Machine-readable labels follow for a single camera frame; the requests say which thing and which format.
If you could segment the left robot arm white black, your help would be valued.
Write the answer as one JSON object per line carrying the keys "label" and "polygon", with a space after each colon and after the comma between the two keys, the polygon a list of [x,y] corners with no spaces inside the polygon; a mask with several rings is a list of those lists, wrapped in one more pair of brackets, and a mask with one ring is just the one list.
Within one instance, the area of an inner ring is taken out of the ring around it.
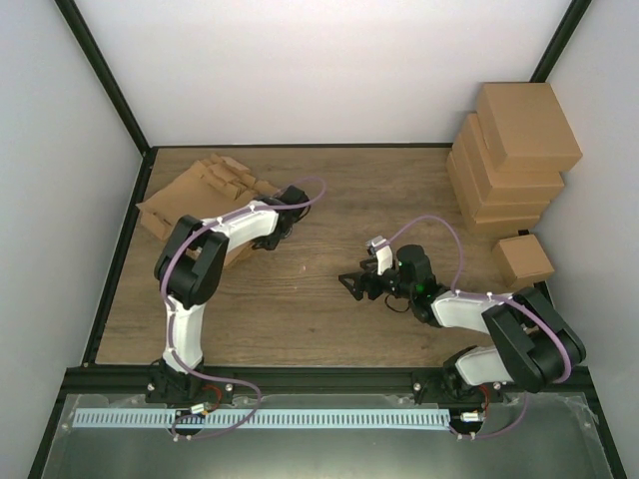
{"label": "left robot arm white black", "polygon": [[167,312],[162,359],[175,371],[168,387],[178,400],[191,403],[203,394],[205,380],[195,369],[204,358],[204,310],[219,286],[227,257],[246,245],[275,249],[310,207],[307,194],[289,186],[215,218],[186,215],[178,220],[154,269]]}

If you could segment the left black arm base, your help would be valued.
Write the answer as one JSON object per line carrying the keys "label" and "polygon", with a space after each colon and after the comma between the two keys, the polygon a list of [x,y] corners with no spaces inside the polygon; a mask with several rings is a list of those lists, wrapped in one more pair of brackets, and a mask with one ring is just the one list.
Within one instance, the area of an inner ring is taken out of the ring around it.
{"label": "left black arm base", "polygon": [[209,402],[229,404],[234,386],[205,380],[193,374],[178,372],[163,359],[148,366],[149,380],[146,400],[148,403],[164,403],[172,406],[187,406]]}

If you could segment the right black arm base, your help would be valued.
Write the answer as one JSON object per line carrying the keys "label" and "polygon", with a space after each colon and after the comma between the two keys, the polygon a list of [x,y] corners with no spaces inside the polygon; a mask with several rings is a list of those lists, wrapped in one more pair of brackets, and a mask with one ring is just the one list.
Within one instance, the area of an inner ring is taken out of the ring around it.
{"label": "right black arm base", "polygon": [[484,392],[495,389],[494,384],[498,386],[506,384],[505,379],[501,381],[492,379],[472,385],[462,378],[456,367],[456,361],[466,353],[480,350],[481,348],[477,345],[468,346],[450,356],[440,367],[414,369],[410,373],[413,402],[417,405],[435,404],[438,407],[455,404],[469,405],[484,400]]}

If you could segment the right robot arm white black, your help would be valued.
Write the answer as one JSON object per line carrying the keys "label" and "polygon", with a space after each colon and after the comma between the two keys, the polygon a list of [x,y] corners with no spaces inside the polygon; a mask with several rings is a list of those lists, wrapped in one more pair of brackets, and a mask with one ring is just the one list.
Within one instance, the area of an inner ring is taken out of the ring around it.
{"label": "right robot arm white black", "polygon": [[490,337],[491,345],[469,346],[445,361],[443,388],[454,401],[467,401],[491,383],[538,393],[567,380],[586,357],[582,340],[535,287],[510,294],[469,293],[440,283],[420,245],[393,251],[377,238],[368,253],[357,271],[338,278],[354,299],[401,298],[421,323]]}

